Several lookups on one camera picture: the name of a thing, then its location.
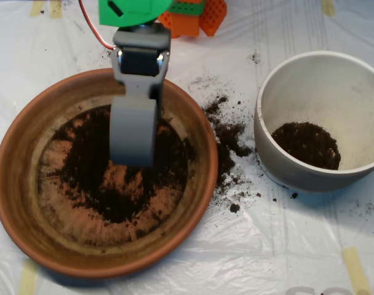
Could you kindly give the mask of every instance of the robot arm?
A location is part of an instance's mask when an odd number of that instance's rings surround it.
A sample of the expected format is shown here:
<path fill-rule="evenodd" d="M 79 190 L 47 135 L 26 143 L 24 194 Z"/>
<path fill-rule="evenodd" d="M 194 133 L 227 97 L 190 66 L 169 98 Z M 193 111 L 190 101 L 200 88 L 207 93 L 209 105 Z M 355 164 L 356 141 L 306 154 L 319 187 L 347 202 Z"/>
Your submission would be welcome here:
<path fill-rule="evenodd" d="M 119 27 L 111 53 L 114 78 L 125 85 L 111 107 L 110 153 L 116 164 L 151 167 L 170 31 L 155 19 L 173 0 L 100 0 L 100 23 Z"/>

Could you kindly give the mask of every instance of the soil inside terracotta pot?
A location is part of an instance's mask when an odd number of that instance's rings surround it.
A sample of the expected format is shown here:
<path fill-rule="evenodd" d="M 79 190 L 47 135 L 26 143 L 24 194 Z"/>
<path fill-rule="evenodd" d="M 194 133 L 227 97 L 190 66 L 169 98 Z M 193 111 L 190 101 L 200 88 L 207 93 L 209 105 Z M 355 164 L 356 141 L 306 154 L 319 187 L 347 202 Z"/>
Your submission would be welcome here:
<path fill-rule="evenodd" d="M 168 122 L 157 126 L 153 168 L 114 165 L 109 156 L 110 106 L 91 109 L 57 130 L 52 141 L 69 145 L 61 169 L 59 190 L 73 208 L 92 208 L 108 222 L 121 223 L 144 208 L 163 187 L 183 192 L 188 180 L 188 160 L 195 152 Z"/>
<path fill-rule="evenodd" d="M 304 163 L 324 169 L 339 168 L 341 156 L 336 140 L 320 126 L 286 123 L 272 137 L 283 150 Z"/>

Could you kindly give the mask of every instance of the white pot rim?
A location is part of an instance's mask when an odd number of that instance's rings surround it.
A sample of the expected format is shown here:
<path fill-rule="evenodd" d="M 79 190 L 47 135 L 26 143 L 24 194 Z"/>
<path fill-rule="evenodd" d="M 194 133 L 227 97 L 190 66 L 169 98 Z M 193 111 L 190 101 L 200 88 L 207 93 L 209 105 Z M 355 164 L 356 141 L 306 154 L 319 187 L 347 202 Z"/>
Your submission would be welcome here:
<path fill-rule="evenodd" d="M 278 66 L 276 66 L 269 73 L 269 75 L 265 78 L 265 80 L 263 81 L 263 83 L 261 85 L 261 88 L 258 91 L 258 96 L 257 96 L 258 120 L 259 120 L 259 122 L 261 124 L 261 127 L 262 127 L 262 129 L 263 129 L 266 137 L 270 140 L 271 144 L 279 152 L 281 152 L 286 158 L 288 158 L 292 162 L 295 162 L 296 164 L 302 166 L 303 168 L 305 168 L 305 170 L 315 171 L 315 172 L 319 172 L 319 173 L 322 173 L 322 174 L 325 174 L 325 175 L 333 175 L 334 176 L 334 175 L 357 174 L 357 173 L 361 173 L 363 171 L 366 171 L 366 170 L 374 168 L 374 162 L 372 162 L 372 163 L 370 163 L 368 165 L 359 167 L 359 168 L 348 169 L 348 170 L 329 170 L 329 169 L 318 168 L 318 167 L 306 164 L 306 163 L 304 163 L 304 162 L 302 162 L 302 161 L 294 158 L 289 153 L 287 153 L 285 150 L 283 150 L 276 143 L 276 141 L 273 139 L 273 137 L 271 136 L 271 134 L 268 132 L 268 129 L 266 128 L 265 123 L 263 121 L 262 108 L 261 108 L 262 95 L 263 95 L 264 89 L 266 88 L 268 82 L 271 80 L 271 78 L 273 77 L 273 75 L 275 75 L 275 73 L 277 73 L 285 65 L 287 65 L 287 64 L 289 64 L 289 63 L 291 63 L 291 62 L 293 62 L 295 60 L 299 60 L 301 58 L 304 58 L 304 57 L 313 57 L 313 56 L 330 56 L 330 57 L 342 58 L 344 60 L 351 61 L 351 62 L 353 62 L 353 63 L 355 63 L 355 64 L 357 64 L 357 65 L 365 68 L 367 71 L 370 71 L 372 74 L 374 74 L 374 68 L 372 66 L 370 66 L 368 63 L 366 63 L 366 62 L 364 62 L 364 61 L 362 61 L 362 60 L 360 60 L 360 59 L 358 59 L 356 57 L 352 57 L 352 56 L 350 56 L 348 54 L 340 53 L 340 52 L 334 52 L 334 51 L 319 50 L 319 51 L 306 52 L 306 53 L 295 55 L 294 57 L 291 57 L 291 58 L 283 61 L 281 64 L 279 64 Z"/>

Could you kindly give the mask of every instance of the white ceramic pot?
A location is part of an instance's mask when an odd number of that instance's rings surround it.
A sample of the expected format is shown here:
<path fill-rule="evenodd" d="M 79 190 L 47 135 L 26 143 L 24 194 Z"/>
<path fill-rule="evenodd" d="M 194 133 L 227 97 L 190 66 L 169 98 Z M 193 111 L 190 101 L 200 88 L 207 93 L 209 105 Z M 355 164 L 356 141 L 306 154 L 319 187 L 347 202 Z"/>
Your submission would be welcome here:
<path fill-rule="evenodd" d="M 308 165 L 272 138 L 285 123 L 310 122 L 337 140 L 338 170 Z M 276 180 L 301 191 L 345 187 L 374 170 L 374 69 L 342 53 L 318 51 L 276 67 L 258 92 L 255 141 L 261 161 Z"/>

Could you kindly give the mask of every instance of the red wire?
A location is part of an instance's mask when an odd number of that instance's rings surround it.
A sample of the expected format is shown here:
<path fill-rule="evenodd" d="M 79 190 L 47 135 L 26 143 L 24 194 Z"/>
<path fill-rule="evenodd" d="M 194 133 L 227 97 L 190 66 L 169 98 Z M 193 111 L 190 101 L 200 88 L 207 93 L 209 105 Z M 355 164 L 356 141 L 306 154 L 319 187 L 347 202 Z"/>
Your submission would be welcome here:
<path fill-rule="evenodd" d="M 89 19 L 89 16 L 87 15 L 87 12 L 86 12 L 86 10 L 83 6 L 82 0 L 79 0 L 79 5 L 82 9 L 84 19 L 86 20 L 87 24 L 89 25 L 90 29 L 92 30 L 92 32 L 94 33 L 94 35 L 98 39 L 98 41 L 100 41 L 100 43 L 102 45 L 104 45 L 107 49 L 113 50 L 116 46 L 110 45 L 110 44 L 106 43 L 104 39 L 102 39 L 100 33 L 97 31 L 97 29 L 94 27 L 93 23 Z"/>

